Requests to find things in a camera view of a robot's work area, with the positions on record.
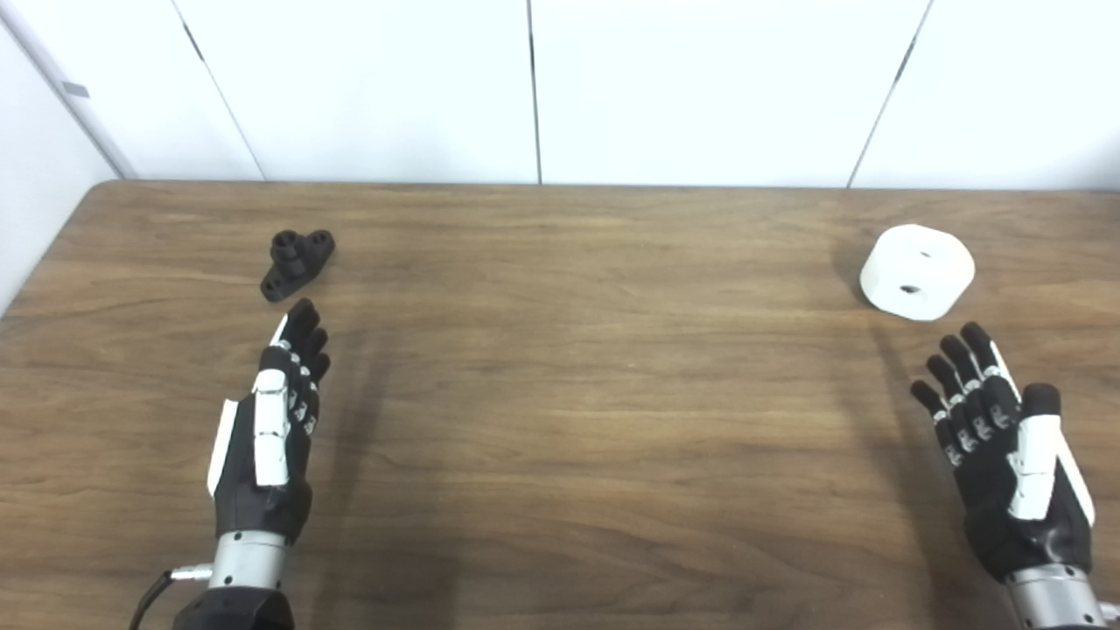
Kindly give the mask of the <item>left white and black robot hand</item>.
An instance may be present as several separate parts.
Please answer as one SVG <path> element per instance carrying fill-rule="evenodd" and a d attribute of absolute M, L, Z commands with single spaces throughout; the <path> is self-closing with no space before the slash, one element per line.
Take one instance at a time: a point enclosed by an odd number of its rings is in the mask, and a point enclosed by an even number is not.
<path fill-rule="evenodd" d="M 216 537 L 260 531 L 291 545 L 304 534 L 312 507 L 305 475 L 332 367 L 327 342 L 312 300 L 296 302 L 263 349 L 249 392 L 224 400 L 206 476 Z"/>

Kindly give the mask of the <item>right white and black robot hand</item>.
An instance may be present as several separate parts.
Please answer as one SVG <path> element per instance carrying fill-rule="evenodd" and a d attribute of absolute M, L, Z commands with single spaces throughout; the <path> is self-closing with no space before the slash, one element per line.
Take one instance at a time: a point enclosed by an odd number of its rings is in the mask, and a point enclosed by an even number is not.
<path fill-rule="evenodd" d="M 911 386 L 961 497 L 969 549 L 999 582 L 1043 565 L 1092 569 L 1095 506 L 1061 430 L 1061 392 L 1012 382 L 995 339 L 969 322 Z"/>

